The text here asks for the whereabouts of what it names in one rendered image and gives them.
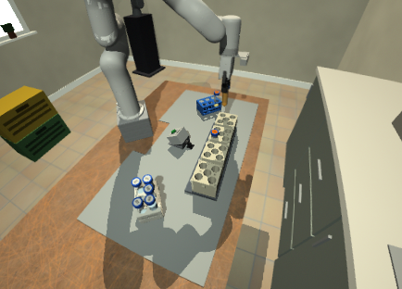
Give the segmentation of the blue tube rack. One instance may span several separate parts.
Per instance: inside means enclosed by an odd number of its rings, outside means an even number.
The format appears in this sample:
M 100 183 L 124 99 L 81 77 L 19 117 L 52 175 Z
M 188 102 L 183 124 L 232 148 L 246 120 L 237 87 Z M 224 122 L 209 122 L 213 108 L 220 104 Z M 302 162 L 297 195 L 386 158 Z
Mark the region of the blue tube rack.
M 214 102 L 214 99 L 211 99 L 211 97 L 214 97 L 214 95 L 206 97 L 206 98 L 202 98 L 201 100 L 203 100 L 203 103 L 200 103 L 200 99 L 197 100 L 196 103 L 196 108 L 198 109 L 198 111 L 203 115 L 207 115 L 216 111 L 221 110 L 221 101 L 219 100 L 219 102 Z M 209 101 L 206 101 L 205 99 L 209 99 Z M 212 102 L 212 103 L 211 103 Z M 213 105 L 219 104 L 218 107 L 214 107 Z M 203 106 L 202 106 L 203 105 Z

